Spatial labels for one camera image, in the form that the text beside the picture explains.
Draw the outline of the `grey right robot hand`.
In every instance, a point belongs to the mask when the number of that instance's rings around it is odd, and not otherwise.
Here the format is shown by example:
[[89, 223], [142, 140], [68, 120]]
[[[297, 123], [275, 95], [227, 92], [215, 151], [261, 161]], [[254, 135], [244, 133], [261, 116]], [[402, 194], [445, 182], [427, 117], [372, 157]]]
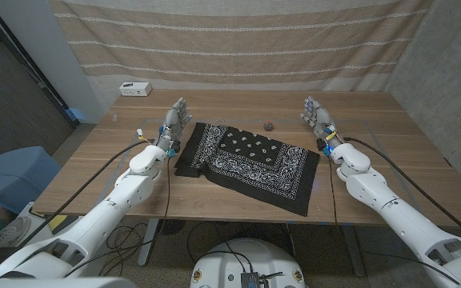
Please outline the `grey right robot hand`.
[[344, 143], [339, 135], [335, 121], [327, 110], [311, 96], [305, 99], [304, 113], [300, 117], [313, 130], [316, 136], [316, 146], [319, 151], [331, 152], [335, 147]]

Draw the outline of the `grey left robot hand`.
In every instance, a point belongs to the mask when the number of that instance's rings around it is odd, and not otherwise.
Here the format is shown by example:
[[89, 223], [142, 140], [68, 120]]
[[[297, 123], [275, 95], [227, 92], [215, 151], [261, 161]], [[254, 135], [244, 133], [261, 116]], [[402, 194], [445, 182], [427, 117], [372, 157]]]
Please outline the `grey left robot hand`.
[[183, 129], [191, 118], [192, 115], [187, 110], [186, 100], [180, 98], [166, 112], [162, 124], [163, 130], [155, 145], [163, 150], [169, 150], [175, 142], [181, 139]]

